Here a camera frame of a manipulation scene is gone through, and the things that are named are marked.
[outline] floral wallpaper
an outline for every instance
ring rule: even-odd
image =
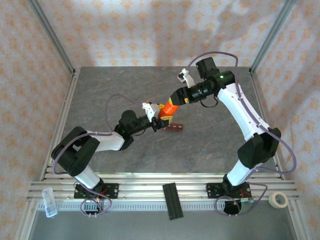
[[[320,236],[320,2],[297,1],[257,71],[271,124],[297,157],[297,181],[314,239]],[[281,146],[287,170],[292,158]]]
[[[73,66],[250,66],[284,0],[40,0]],[[232,66],[227,56],[215,58]]]
[[[26,0],[0,4],[0,239],[13,238],[70,80]]]

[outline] white tape roll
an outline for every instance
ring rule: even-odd
[[[269,203],[275,209],[283,209],[288,206],[288,198],[280,191],[275,191],[269,196]]]

